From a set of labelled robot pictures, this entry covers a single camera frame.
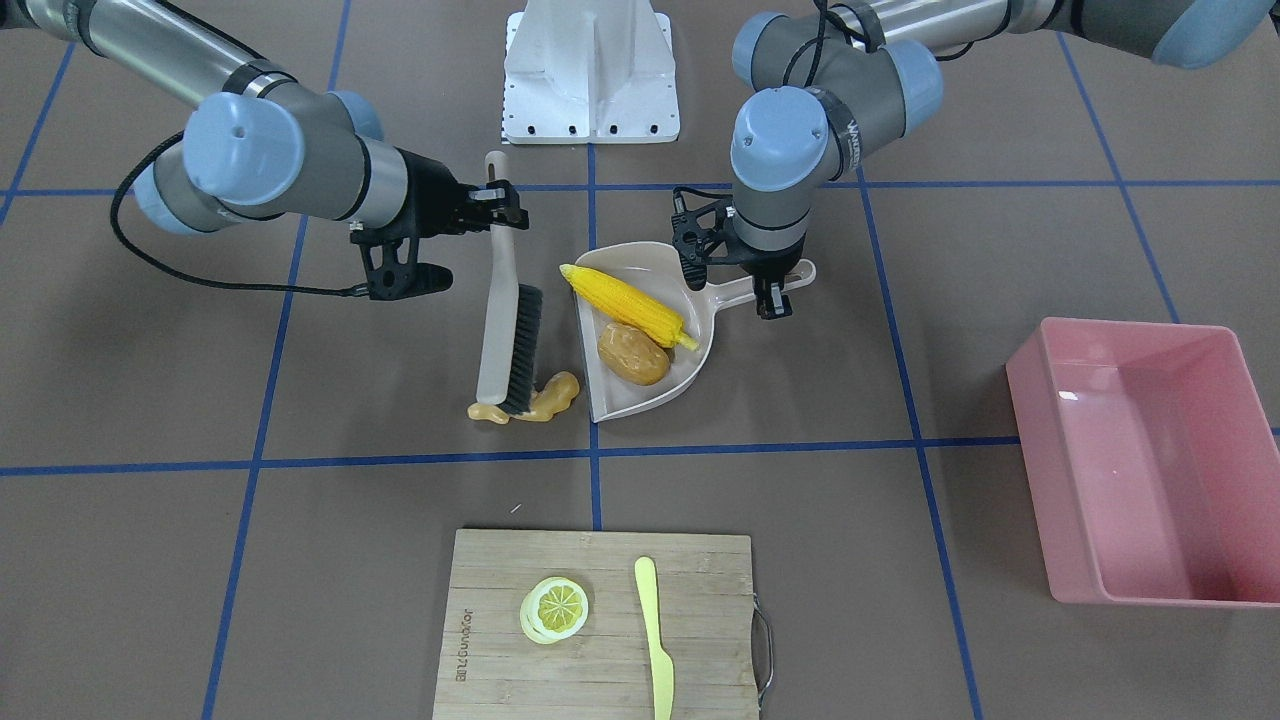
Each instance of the blue joint cap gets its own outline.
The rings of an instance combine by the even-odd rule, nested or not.
[[[755,86],[751,85],[751,58],[755,56],[755,44],[760,41],[767,24],[785,17],[782,13],[760,13],[753,15],[751,19],[742,24],[742,29],[737,31],[737,37],[733,38],[733,74],[751,90],[755,90]]]
[[[374,105],[369,100],[349,90],[334,90],[329,95],[337,97],[347,109],[351,127],[355,128],[356,135],[383,140],[383,122],[378,119],[378,110],[374,110]]]
[[[192,184],[236,205],[262,205],[302,172],[298,120],[270,100],[216,92],[187,120],[183,164]]]
[[[827,113],[813,94],[791,86],[762,90],[737,111],[730,161],[748,187],[777,192],[804,182],[829,141]]]
[[[1151,54],[1160,65],[1188,70],[1212,65],[1244,42],[1274,0],[1196,0]]]
[[[151,163],[147,169],[142,170],[138,179],[133,181],[133,199],[138,202],[138,209],[142,214],[151,220],[157,228],[172,232],[174,234],[206,234],[204,231],[197,231],[196,228],[183,223],[173,214],[173,210],[165,205],[164,197],[160,197],[160,188],[156,187],[156,164]]]
[[[902,102],[906,105],[902,137],[906,137],[942,106],[942,68],[933,51],[914,40],[890,42],[884,50],[892,58],[902,85]]]

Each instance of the pink plastic box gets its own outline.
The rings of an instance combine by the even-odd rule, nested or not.
[[[1235,333],[1048,318],[1006,369],[1055,598],[1280,607],[1280,452]]]

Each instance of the white brush handle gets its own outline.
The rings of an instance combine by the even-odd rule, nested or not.
[[[507,177],[506,152],[494,150],[485,155],[484,163],[490,181]],[[516,277],[515,231],[494,224],[489,228],[489,236],[493,238],[493,275],[489,278],[489,306],[484,318],[476,402],[499,405],[507,400],[507,383],[511,379],[520,279]]]

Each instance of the lime slice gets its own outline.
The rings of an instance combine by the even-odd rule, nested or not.
[[[582,585],[568,578],[547,578],[520,605],[520,629],[535,643],[550,644],[582,629],[586,615]]]

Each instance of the white bracket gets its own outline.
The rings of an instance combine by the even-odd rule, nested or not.
[[[502,135],[516,143],[671,142],[671,19],[649,0],[529,0],[507,19]]]

